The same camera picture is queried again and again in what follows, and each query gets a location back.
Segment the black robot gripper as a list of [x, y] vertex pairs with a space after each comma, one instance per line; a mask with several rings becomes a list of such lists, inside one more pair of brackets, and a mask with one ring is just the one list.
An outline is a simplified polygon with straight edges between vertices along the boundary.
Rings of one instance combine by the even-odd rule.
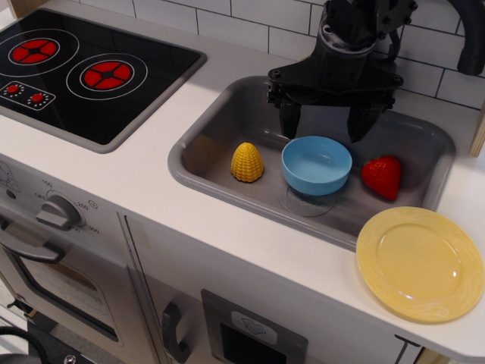
[[357, 143], [382, 114], [381, 108], [362, 108], [366, 102], [382, 102], [391, 108], [393, 93], [403, 85], [395, 73], [394, 58], [376, 59], [371, 53], [377, 38], [353, 45], [330, 26], [321, 26], [314, 51], [304, 60], [268, 73], [268, 102], [280, 108], [282, 134], [296, 137], [301, 105], [354, 106], [349, 109], [347, 130]]

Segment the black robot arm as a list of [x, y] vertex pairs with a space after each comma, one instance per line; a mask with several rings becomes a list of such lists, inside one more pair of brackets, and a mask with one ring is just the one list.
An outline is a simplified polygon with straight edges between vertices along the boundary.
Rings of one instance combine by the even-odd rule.
[[349, 108], [350, 140], [362, 140], [403, 84], [395, 73], [397, 30], [417, 7], [414, 1], [326, 2], [313, 52], [268, 73], [268, 102], [279, 110], [282, 134], [295, 138], [303, 105], [338, 106]]

